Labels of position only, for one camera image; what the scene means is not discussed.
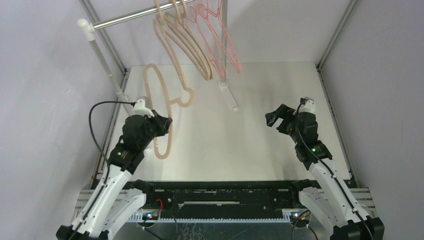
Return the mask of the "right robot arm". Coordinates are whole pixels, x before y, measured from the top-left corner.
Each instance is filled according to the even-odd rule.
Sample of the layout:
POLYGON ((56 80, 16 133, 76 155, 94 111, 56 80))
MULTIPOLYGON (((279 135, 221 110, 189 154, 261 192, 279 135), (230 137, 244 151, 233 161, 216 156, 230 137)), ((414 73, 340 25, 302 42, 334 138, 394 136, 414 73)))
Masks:
POLYGON ((319 139, 315 111, 315 103, 303 98, 297 108, 282 104, 265 114, 269 127, 282 120, 276 129, 293 140, 296 157, 319 184, 313 187, 306 179, 294 182, 289 203, 295 208, 306 207, 330 233, 331 240, 383 239, 384 223, 355 198, 331 152, 319 139))

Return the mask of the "beige hanger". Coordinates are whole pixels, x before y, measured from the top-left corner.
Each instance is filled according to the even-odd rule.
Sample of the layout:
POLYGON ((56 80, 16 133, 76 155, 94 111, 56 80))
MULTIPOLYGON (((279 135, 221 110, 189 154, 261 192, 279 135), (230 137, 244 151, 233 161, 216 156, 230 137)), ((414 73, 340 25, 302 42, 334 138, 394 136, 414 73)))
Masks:
POLYGON ((188 18, 187 4, 181 0, 182 10, 180 10, 177 1, 170 0, 169 3, 175 7, 175 12, 160 12, 159 25, 165 40, 163 45, 181 84, 184 86, 186 82, 179 57, 173 46, 174 44, 189 58, 204 80, 211 80, 213 78, 212 64, 208 59, 206 51, 186 23, 186 19, 188 18))
POLYGON ((179 39, 177 45, 197 68, 205 81, 213 79, 212 65, 206 51, 185 22, 188 16, 186 2, 184 0, 179 1, 183 7, 183 12, 180 11, 176 0, 169 2, 173 4, 176 10, 176 16, 172 16, 173 26, 171 30, 179 39))
MULTIPOLYGON (((155 74, 158 77, 158 80, 160 82, 161 89, 162 89, 164 99, 165 99, 165 103, 166 103, 166 112, 167 112, 167 116, 169 118, 172 118, 172 105, 177 104, 182 108, 188 108, 193 104, 194 99, 195 99, 195 92, 190 87, 188 87, 185 90, 186 92, 189 93, 189 96, 190 96, 190 98, 187 102, 183 102, 180 97, 170 99, 169 91, 168 91, 167 85, 165 83, 165 80, 162 76, 162 73, 159 70, 158 66, 153 64, 153 63, 147 64, 145 66, 145 68, 143 70, 143 74, 142 74, 143 81, 144 81, 144 87, 145 87, 145 91, 146 91, 146 96, 148 98, 152 97, 151 91, 150 91, 150 86, 149 86, 149 78, 148 78, 148 70, 150 70, 150 69, 154 70, 154 72, 155 72, 155 74)), ((156 138, 153 139, 154 154, 160 160, 164 160, 164 159, 168 158, 170 153, 171 153, 171 150, 172 150, 172 144, 173 144, 173 124, 172 123, 168 127, 167 135, 168 135, 168 137, 167 137, 166 151, 163 154, 160 153, 160 149, 159 149, 159 145, 158 145, 158 138, 156 137, 156 138)))
POLYGON ((162 44, 164 50, 166 51, 169 59, 171 60, 174 69, 177 73, 180 84, 184 90, 187 89, 187 84, 185 81, 184 73, 181 69, 181 65, 179 59, 177 57, 176 51, 171 44, 171 37, 169 32, 165 28, 165 17, 161 10, 161 6, 157 0, 154 0, 154 4, 157 8, 157 13, 155 15, 155 19, 153 20, 153 29, 156 34, 157 39, 162 44))

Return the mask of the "beige hanger bottom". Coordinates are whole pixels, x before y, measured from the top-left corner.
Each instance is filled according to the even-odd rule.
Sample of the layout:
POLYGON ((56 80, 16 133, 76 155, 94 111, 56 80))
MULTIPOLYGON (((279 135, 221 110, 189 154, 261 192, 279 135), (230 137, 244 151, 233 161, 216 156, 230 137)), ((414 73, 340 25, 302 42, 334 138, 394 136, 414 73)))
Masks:
MULTIPOLYGON (((154 72, 155 72, 155 74, 158 77, 158 80, 160 82, 161 89, 162 89, 164 99, 165 99, 165 103, 166 103, 166 112, 167 112, 167 116, 169 118, 172 118, 172 105, 177 104, 182 108, 188 108, 193 104, 194 99, 195 99, 195 92, 190 87, 188 87, 185 90, 186 92, 189 93, 189 96, 190 96, 190 98, 187 102, 183 102, 180 97, 170 99, 169 91, 168 91, 167 85, 165 83, 165 80, 162 76, 162 73, 159 70, 158 66, 153 64, 153 63, 147 64, 145 66, 145 68, 143 70, 143 74, 142 74, 143 81, 144 81, 144 87, 145 87, 145 91, 146 91, 146 96, 148 98, 152 97, 151 91, 150 91, 150 86, 149 86, 149 78, 148 78, 148 70, 150 70, 150 69, 154 70, 154 72)), ((159 145, 158 145, 158 138, 156 137, 156 138, 153 139, 154 154, 160 160, 164 160, 164 159, 168 158, 170 153, 171 153, 171 150, 172 150, 172 144, 173 144, 173 124, 172 123, 168 127, 167 135, 168 135, 168 137, 167 137, 166 151, 163 154, 160 153, 160 149, 159 149, 159 145)))

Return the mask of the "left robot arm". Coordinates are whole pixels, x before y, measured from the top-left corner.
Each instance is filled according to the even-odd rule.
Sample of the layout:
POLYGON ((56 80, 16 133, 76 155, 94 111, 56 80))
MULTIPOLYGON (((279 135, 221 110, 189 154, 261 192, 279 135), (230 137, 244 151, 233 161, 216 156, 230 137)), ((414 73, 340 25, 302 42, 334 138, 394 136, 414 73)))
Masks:
POLYGON ((115 148, 110 152, 106 173, 93 194, 70 225, 56 232, 59 240, 112 240, 130 216, 141 207, 156 203, 154 185, 137 180, 116 203, 121 190, 144 159, 144 151, 156 137, 169 133, 173 120, 159 115, 131 115, 126 118, 115 148))

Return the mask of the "pink wire hanger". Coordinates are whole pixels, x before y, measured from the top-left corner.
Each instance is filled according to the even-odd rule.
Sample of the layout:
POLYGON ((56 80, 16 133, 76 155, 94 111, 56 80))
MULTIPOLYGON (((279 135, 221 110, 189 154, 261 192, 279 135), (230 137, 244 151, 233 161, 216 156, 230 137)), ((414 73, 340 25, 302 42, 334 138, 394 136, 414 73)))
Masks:
POLYGON ((220 50, 219 74, 221 77, 227 76, 227 61, 232 65, 237 73, 242 71, 241 62, 236 54, 233 43, 228 33, 228 1, 219 0, 216 17, 221 28, 221 37, 216 46, 220 50))
POLYGON ((218 51, 218 53, 214 53, 211 45, 205 41, 210 53, 209 60, 219 76, 225 77, 227 75, 227 63, 230 63, 234 70, 240 73, 242 65, 228 33, 228 1, 219 0, 216 9, 214 9, 209 6, 209 1, 206 0, 205 3, 197 4, 196 8, 197 14, 211 33, 214 46, 218 51))
MULTIPOLYGON (((214 51, 215 54, 217 54, 218 51, 217 51, 217 49, 215 47, 214 40, 213 40, 212 35, 209 32, 209 30, 208 30, 205 22, 197 14, 197 4, 205 3, 205 1, 206 0, 195 0, 194 1, 194 4, 189 7, 189 12, 190 12, 189 21, 191 21, 192 23, 194 23, 194 25, 196 26, 196 28, 198 30, 198 33, 200 34, 201 39, 203 40, 203 42, 205 44, 205 47, 206 47, 206 49, 208 51, 208 59, 210 61, 210 52, 209 52, 209 50, 207 48, 207 44, 205 43, 205 41, 207 41, 210 44, 210 46, 211 46, 211 48, 212 48, 212 50, 214 51)), ((209 6, 211 8, 216 9, 217 8, 217 5, 218 5, 218 0, 211 0, 211 1, 209 1, 209 6)))
POLYGON ((242 66, 228 33, 228 1, 218 0, 216 3, 216 8, 213 8, 208 0, 196 0, 190 10, 192 22, 209 51, 209 62, 220 77, 226 77, 227 63, 238 73, 242 66))

